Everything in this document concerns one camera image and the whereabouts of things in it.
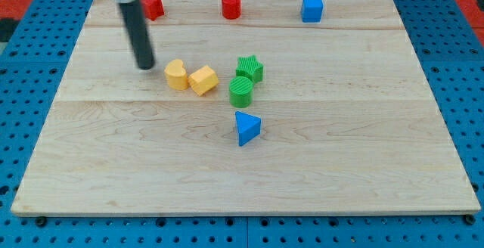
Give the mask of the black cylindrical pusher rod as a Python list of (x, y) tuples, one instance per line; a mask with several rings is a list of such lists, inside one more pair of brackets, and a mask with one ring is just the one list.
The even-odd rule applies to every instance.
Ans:
[(154, 67), (154, 53), (150, 42), (140, 0), (120, 3), (119, 8), (128, 33), (137, 67), (150, 70)]

